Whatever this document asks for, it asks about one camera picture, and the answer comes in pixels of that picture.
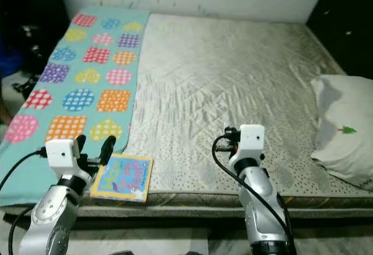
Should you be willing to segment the black cabinet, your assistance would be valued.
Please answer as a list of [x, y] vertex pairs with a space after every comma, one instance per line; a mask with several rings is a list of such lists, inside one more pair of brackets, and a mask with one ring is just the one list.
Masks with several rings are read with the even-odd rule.
[[40, 75], [69, 26], [64, 0], [0, 0], [2, 61]]

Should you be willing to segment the teal blanket with colourful shapes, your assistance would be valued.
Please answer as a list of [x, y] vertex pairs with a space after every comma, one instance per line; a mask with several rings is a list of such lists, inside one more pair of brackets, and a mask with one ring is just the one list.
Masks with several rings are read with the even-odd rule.
[[47, 160], [36, 154], [46, 141], [83, 134], [83, 153], [97, 157], [114, 135], [114, 153], [124, 151], [149, 15], [89, 6], [72, 18], [43, 71], [54, 78], [30, 94], [2, 140], [1, 206], [37, 202], [57, 182]]

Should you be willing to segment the dark bed frame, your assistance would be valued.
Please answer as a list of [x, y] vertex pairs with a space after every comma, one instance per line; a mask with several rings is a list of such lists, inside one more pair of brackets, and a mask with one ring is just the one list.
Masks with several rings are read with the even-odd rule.
[[[147, 204], [87, 199], [73, 229], [244, 228], [239, 198], [227, 194], [152, 194]], [[373, 225], [373, 195], [282, 196], [294, 228]]]

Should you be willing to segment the colourful children's book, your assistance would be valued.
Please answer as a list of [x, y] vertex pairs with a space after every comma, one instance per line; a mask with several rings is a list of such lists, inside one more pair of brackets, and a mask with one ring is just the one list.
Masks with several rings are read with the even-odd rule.
[[112, 201], [146, 202], [154, 160], [112, 154], [101, 165], [90, 188], [90, 196]]

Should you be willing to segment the white pillow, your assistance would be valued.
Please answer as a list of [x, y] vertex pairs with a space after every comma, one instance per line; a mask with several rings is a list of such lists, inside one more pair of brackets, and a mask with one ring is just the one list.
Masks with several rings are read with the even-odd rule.
[[319, 116], [310, 156], [333, 177], [373, 191], [373, 80], [320, 75], [310, 85]]

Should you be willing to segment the dark tufted headboard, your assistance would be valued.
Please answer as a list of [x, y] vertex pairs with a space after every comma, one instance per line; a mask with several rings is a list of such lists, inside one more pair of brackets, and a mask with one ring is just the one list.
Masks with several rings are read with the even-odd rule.
[[319, 0], [306, 24], [344, 72], [373, 79], [373, 0]]

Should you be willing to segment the blue item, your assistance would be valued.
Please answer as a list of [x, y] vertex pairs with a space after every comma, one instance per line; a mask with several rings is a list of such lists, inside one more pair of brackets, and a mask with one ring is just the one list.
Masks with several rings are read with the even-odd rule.
[[8, 47], [0, 39], [0, 77], [5, 78], [21, 71], [23, 58], [19, 50]]

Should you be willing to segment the grey quilted mattress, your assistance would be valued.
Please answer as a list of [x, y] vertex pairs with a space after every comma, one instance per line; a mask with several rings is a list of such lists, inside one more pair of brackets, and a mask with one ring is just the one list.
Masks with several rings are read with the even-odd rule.
[[310, 156], [317, 130], [310, 81], [336, 71], [300, 24], [150, 14], [122, 153], [154, 160], [147, 199], [157, 193], [237, 196], [210, 145], [226, 126], [262, 124], [263, 165], [280, 194], [373, 195], [329, 175]]

